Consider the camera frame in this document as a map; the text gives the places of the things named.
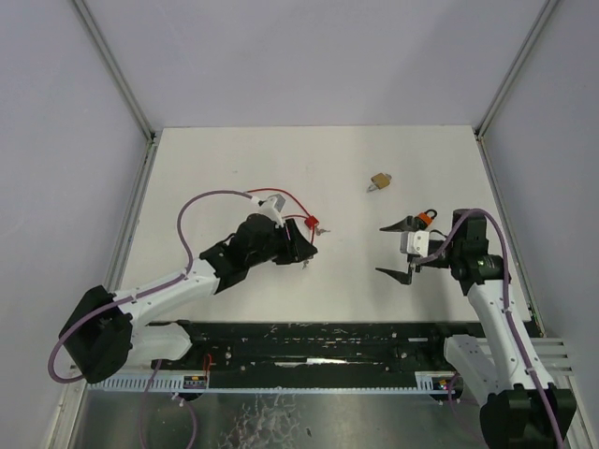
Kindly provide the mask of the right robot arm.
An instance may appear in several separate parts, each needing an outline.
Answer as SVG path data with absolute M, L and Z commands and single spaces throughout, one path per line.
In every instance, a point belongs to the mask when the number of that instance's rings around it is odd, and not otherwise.
M 474 309 L 486 336 L 489 355 L 476 338 L 454 335 L 445 340 L 444 356 L 471 390 L 479 406 L 479 422 L 489 448 L 562 448 L 577 411 L 569 389 L 555 384 L 543 365 L 512 298 L 507 244 L 489 251 L 487 228 L 502 231 L 489 212 L 454 210 L 452 227 L 432 237 L 436 210 L 387 226 L 401 236 L 400 253 L 408 269 L 384 272 L 408 285 L 422 268 L 449 270 Z

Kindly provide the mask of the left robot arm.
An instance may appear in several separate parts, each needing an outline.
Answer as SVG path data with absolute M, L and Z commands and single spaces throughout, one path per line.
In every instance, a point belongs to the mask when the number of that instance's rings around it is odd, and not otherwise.
M 251 214 L 236 232 L 171 278 L 117 292 L 102 285 L 89 289 L 60 331 L 59 344 L 89 384 L 108 379 L 125 365 L 179 360 L 191 349 L 190 335 L 175 323 L 154 326 L 154 319 L 227 290 L 255 266 L 302 263 L 316 253 L 294 220 L 277 223 Z

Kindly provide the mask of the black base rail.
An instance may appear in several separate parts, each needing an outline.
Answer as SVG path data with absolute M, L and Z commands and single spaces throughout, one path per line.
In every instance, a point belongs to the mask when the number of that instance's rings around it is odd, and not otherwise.
M 480 337 L 476 323 L 200 323 L 183 321 L 191 349 L 163 370 L 210 369 L 224 389 L 414 387 L 449 371 L 446 338 Z

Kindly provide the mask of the orange black padlock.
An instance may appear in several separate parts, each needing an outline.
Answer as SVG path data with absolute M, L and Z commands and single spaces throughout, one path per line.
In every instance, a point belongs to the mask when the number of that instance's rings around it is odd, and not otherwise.
M 414 218 L 416 230 L 426 230 L 427 228 L 429 228 L 437 215 L 438 212 L 435 209 L 428 209 L 420 212 Z

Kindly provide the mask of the brass padlock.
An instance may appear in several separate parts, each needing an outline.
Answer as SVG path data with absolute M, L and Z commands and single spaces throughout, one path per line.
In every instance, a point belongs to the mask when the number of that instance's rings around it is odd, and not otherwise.
M 371 183 L 367 187 L 367 192 L 382 190 L 390 185 L 392 177 L 387 173 L 378 173 L 371 177 Z

